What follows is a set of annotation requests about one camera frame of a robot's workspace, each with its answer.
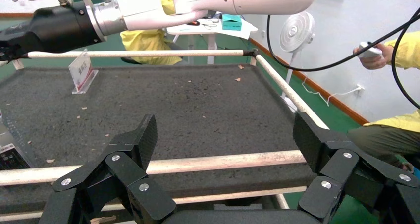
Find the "bystander bare hand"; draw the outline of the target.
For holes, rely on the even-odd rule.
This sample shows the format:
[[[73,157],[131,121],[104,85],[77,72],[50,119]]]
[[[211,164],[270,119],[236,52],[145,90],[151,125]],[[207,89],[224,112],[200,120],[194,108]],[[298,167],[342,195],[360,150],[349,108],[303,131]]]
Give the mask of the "bystander bare hand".
[[[369,70],[376,70],[384,68],[386,65],[391,65],[393,46],[387,46],[383,43],[378,43],[376,46],[382,51],[381,56],[359,58],[362,66]]]

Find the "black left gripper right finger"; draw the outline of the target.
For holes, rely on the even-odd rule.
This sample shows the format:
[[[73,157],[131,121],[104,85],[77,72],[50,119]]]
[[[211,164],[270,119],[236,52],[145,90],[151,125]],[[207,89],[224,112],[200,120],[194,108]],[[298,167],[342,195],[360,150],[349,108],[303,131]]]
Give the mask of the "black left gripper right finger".
[[[293,139],[315,179],[298,209],[330,222],[345,196],[362,203],[382,224],[420,221],[420,181],[359,149],[344,133],[324,129],[305,112],[295,114]]]

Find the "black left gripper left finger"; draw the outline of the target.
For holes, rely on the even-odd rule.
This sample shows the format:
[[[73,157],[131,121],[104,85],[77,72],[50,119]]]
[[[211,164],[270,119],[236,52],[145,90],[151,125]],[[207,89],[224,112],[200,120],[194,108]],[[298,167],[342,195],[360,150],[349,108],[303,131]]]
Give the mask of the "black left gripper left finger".
[[[115,199],[135,222],[163,223],[176,203],[146,172],[157,137],[153,114],[145,115],[136,129],[114,136],[95,160],[53,183],[40,223],[88,224]]]

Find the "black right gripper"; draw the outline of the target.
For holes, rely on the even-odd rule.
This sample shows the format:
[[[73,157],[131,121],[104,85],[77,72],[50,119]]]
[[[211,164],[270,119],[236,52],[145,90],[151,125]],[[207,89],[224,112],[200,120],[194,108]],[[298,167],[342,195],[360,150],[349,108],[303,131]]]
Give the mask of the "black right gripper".
[[[31,31],[32,24],[32,20],[26,20],[19,24],[1,29],[0,51],[33,51],[35,39]]]

